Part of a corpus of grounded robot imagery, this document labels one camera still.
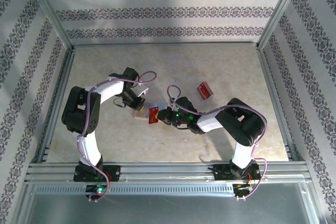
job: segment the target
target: glass panel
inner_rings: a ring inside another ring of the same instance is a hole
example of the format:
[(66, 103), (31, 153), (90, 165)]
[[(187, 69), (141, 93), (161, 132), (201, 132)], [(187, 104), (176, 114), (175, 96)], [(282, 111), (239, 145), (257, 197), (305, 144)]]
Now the glass panel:
[(199, 196), (113, 196), (98, 203), (78, 195), (36, 195), (31, 224), (309, 223), (297, 184), (265, 184), (246, 201)]

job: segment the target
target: metal edge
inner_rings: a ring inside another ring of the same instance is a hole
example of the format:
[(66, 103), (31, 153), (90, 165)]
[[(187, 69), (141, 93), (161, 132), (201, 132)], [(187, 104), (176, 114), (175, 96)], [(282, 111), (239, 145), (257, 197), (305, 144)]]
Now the metal edge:
[(141, 42), (141, 43), (115, 43), (115, 44), (79, 44), (75, 48), (86, 48), (95, 46), (124, 46), (124, 45), (156, 45), (156, 46), (203, 46), (204, 44), (225, 44), (225, 45), (256, 45), (253, 41), (186, 41), (186, 42)]
[(56, 123), (57, 123), (57, 118), (60, 112), (61, 108), (61, 103), (63, 100), (64, 92), (66, 89), (66, 84), (69, 79), (69, 75), (71, 72), (71, 67), (72, 63), (75, 57), (75, 50), (70, 52), (70, 56), (65, 59), (65, 67), (64, 70), (61, 71), (59, 74), (60, 82), (59, 85), (56, 87), (56, 90), (54, 91), (56, 93), (55, 101), (54, 101), (54, 106), (51, 111), (50, 115), (50, 120), (47, 122), (47, 129), (46, 129), (46, 134), (45, 137), (42, 139), (41, 147), (36, 159), (37, 163), (41, 163), (43, 161), (43, 157), (45, 154), (45, 150), (47, 145), (51, 144), (51, 140), (53, 139)]
[(12, 224), (17, 224), (19, 216), (23, 213), (22, 209), (24, 207), (24, 202), (26, 200), (27, 188), (28, 188), (28, 185), (25, 185), (25, 184), (22, 185), (20, 196), (18, 198), (17, 205), (15, 207), (15, 211), (13, 214), (13, 218), (11, 222)]
[(307, 189), (308, 189), (308, 193), (311, 197), (311, 200), (312, 200), (312, 203), (313, 203), (313, 206), (314, 206), (314, 210), (315, 212), (318, 213), (318, 220), (319, 220), (319, 224), (328, 224), (327, 222), (327, 219), (324, 215), (324, 212), (323, 212), (323, 208), (321, 206), (321, 202), (319, 200), (319, 197), (317, 195), (317, 192), (316, 192), (316, 189), (315, 189), (315, 185), (314, 183), (309, 183), (307, 185)]
[(279, 0), (274, 12), (272, 13), (271, 18), (267, 22), (264, 31), (257, 43), (258, 49), (263, 49), (271, 36), (272, 32), (274, 31), (275, 27), (277, 26), (281, 16), (285, 12), (290, 0)]
[(64, 30), (61, 21), (59, 20), (55, 10), (51, 6), (49, 0), (38, 0), (42, 10), (47, 15), (48, 19), (50, 20), (51, 24), (53, 25), (54, 29), (56, 30), (58, 36), (62, 40), (62, 42), (67, 46), (67, 48), (73, 48), (71, 40)]
[(321, 214), (318, 209), (316, 209), (316, 202), (312, 200), (312, 195), (308, 190), (307, 183), (299, 182), (299, 190), (301, 193), (303, 205), (305, 206), (307, 216), (310, 223), (321, 223), (318, 218), (318, 214)]
[(271, 73), (270, 73), (270, 71), (267, 67), (265, 54), (262, 50), (259, 50), (259, 49), (257, 49), (257, 54), (258, 54), (258, 57), (259, 57), (262, 72), (264, 73), (264, 78), (265, 78), (265, 81), (266, 81), (267, 89), (268, 89), (269, 95), (271, 97), (271, 101), (272, 101), (272, 104), (273, 104), (275, 116), (278, 120), (280, 132), (281, 132), (281, 135), (282, 135), (282, 139), (285, 142), (285, 144), (288, 144), (289, 152), (291, 154), (291, 158), (293, 159), (293, 161), (297, 161), (297, 160), (299, 160), (299, 158), (297, 156), (293, 140), (292, 140), (291, 135), (289, 133), (288, 125), (286, 123), (285, 115), (283, 114), (283, 111), (282, 111), (282, 108), (281, 108), (280, 100), (279, 100), (275, 85), (273, 83)]
[(28, 223), (28, 218), (30, 210), (33, 206), (35, 198), (35, 188), (34, 184), (23, 185), (20, 194), (20, 199), (15, 208), (14, 216), (12, 218), (12, 224), (26, 224)]
[[(212, 163), (178, 163), (178, 164), (120, 164), (121, 175), (118, 184), (218, 184), (213, 173), (207, 169), (213, 164), (228, 164), (228, 162)], [(73, 173), (77, 164), (34, 164), (30, 165), (25, 177), (26, 184), (73, 184)], [(303, 161), (269, 162), (263, 183), (295, 183), (310, 182), (308, 167)]]

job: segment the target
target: black bracket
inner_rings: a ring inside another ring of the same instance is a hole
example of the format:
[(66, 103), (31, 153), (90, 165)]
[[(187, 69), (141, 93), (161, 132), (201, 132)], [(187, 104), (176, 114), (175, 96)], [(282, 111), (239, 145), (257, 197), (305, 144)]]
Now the black bracket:
[(250, 180), (251, 178), (259, 180), (261, 177), (258, 164), (250, 164), (240, 178), (237, 178), (232, 173), (231, 168), (232, 164), (215, 164), (212, 168), (209, 167), (208, 169), (213, 171), (215, 180)]
[[(111, 182), (118, 182), (120, 177), (120, 165), (104, 165), (103, 172)], [(74, 182), (106, 182), (103, 176), (95, 176), (83, 169), (82, 165), (75, 168)]]

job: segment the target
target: beige floor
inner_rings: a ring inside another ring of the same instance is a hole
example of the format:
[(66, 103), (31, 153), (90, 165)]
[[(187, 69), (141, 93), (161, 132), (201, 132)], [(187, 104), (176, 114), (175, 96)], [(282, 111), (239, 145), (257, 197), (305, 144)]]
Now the beige floor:
[[(80, 47), (76, 51), (61, 113), (73, 86), (87, 87), (126, 67), (139, 74), (153, 70), (158, 78), (148, 84), (146, 99), (167, 102), (166, 88), (181, 87), (199, 111), (209, 111), (237, 97), (260, 111), (269, 132), (256, 157), (287, 161), (279, 126), (259, 60), (252, 45), (119, 45)], [(207, 81), (214, 95), (201, 102), (195, 91)], [(61, 123), (56, 125), (47, 162), (77, 162), (76, 139)], [(119, 108), (112, 99), (102, 104), (96, 129), (98, 147), (105, 162), (199, 162), (228, 161), (235, 141), (224, 129), (204, 135), (179, 131), (163, 123), (148, 125), (134, 119), (129, 108)]]

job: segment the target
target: white wall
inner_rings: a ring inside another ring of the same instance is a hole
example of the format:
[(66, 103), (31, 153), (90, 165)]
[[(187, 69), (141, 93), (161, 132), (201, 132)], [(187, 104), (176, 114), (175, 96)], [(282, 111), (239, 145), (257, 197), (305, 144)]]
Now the white wall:
[(50, 0), (74, 45), (257, 42), (278, 0)]
[(336, 0), (291, 0), (264, 53), (298, 153), (336, 222)]
[(37, 0), (0, 0), (0, 223), (10, 223), (66, 48)]

